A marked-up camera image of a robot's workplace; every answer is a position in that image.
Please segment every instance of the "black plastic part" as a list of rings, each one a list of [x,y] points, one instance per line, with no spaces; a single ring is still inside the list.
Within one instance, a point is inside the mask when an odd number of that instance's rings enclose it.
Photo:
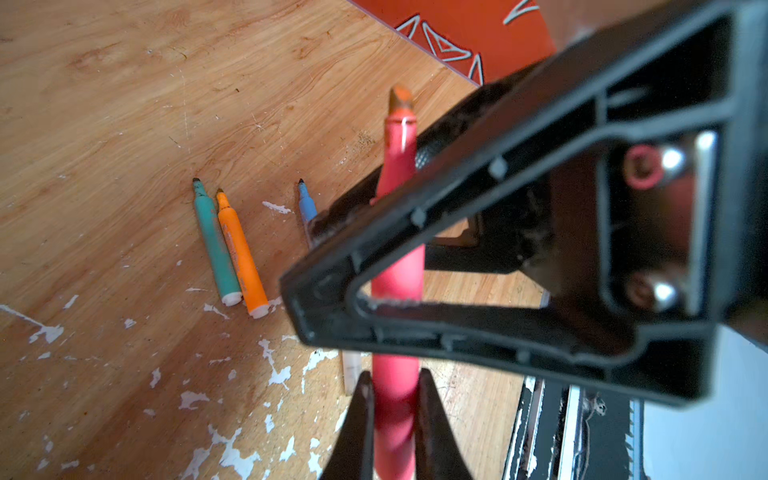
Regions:
[[[767,7],[671,2],[600,31],[470,116],[456,138],[446,134],[431,162],[371,206],[373,172],[319,216],[317,247],[281,279],[302,341],[662,402],[706,395],[715,324],[765,291],[766,185],[757,180],[768,152]],[[712,176],[697,176],[687,199],[698,215],[685,266],[693,307],[639,310],[623,279],[663,259],[620,254],[628,241],[652,250],[625,234],[637,209],[622,207],[634,200],[617,176],[621,152],[702,131],[717,146]],[[478,216],[475,245],[431,245],[427,267],[520,268],[551,291],[547,308],[374,303],[359,293],[405,253]]]
[[[373,478],[373,414],[373,381],[366,370],[357,379],[339,438],[320,476],[322,480]]]
[[[419,373],[419,407],[415,422],[416,478],[472,480],[458,450],[435,380],[428,369]]]

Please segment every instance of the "wooden surface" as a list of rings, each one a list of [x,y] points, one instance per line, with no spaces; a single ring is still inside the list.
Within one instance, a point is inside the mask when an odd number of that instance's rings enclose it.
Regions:
[[[281,309],[220,304],[191,178],[227,190],[276,298],[306,244],[262,201],[296,210],[303,177],[322,209],[369,173],[392,83],[422,127],[472,86],[341,0],[8,0],[0,38],[2,477],[315,478],[349,401],[339,357],[312,361]],[[540,293],[447,273],[426,292]],[[13,311],[63,333],[31,341]],[[521,378],[425,365],[470,469],[500,478]],[[184,392],[209,401],[180,409]]]

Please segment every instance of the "blue marker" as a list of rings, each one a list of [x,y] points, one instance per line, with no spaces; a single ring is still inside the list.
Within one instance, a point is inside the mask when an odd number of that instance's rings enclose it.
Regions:
[[[306,241],[312,249],[312,239],[310,238],[310,221],[317,216],[317,207],[315,207],[315,201],[310,197],[310,192],[306,189],[304,179],[299,179],[299,212],[301,212],[301,221],[304,223],[304,233],[306,234]]]

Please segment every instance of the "orange marker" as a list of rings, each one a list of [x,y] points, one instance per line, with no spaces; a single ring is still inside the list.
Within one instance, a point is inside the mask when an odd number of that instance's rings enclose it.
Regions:
[[[219,189],[216,192],[216,200],[219,203],[221,232],[227,242],[232,264],[235,266],[235,273],[237,273],[237,281],[240,282],[240,288],[243,291],[245,306],[253,318],[261,318],[269,313],[270,303],[266,299],[259,272],[256,271],[256,264],[253,263],[253,257],[250,255],[250,248],[248,248],[248,242],[245,240],[240,219],[237,218],[237,212],[230,206],[230,201],[223,190]]]

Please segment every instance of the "red surface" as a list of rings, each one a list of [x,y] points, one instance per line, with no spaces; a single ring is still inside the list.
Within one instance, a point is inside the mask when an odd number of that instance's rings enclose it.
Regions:
[[[437,58],[459,73],[469,77],[471,72],[476,84],[503,78],[555,52],[533,0],[355,0],[354,3],[390,27],[400,27],[401,35],[410,36],[427,52],[434,50]],[[513,11],[523,13],[515,15]],[[511,16],[514,18],[505,25]]]
[[[376,197],[406,182],[416,171],[416,118],[405,109],[385,122],[384,166]],[[375,298],[421,300],[424,290],[424,246],[413,250],[371,282]],[[415,468],[413,420],[419,384],[419,359],[373,356],[376,394],[374,462],[382,480],[410,480]]]

